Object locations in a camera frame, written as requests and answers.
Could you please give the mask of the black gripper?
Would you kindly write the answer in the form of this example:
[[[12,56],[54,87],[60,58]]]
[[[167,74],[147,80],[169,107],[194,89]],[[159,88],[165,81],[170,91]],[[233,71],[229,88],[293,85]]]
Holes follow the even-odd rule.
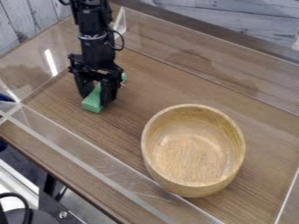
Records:
[[[81,96],[86,98],[95,88],[94,81],[101,81],[101,102],[106,107],[118,98],[125,69],[115,62],[91,65],[82,55],[74,53],[69,55],[69,59]]]

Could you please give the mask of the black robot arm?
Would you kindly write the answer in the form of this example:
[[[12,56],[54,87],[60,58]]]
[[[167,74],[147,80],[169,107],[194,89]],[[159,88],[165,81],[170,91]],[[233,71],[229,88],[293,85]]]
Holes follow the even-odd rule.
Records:
[[[71,53],[70,72],[74,75],[82,107],[99,113],[118,98],[118,90],[127,82],[127,73],[115,63],[115,35],[123,35],[111,27],[114,21],[109,0],[70,0],[60,4],[71,7],[75,25],[79,27],[82,54]]]

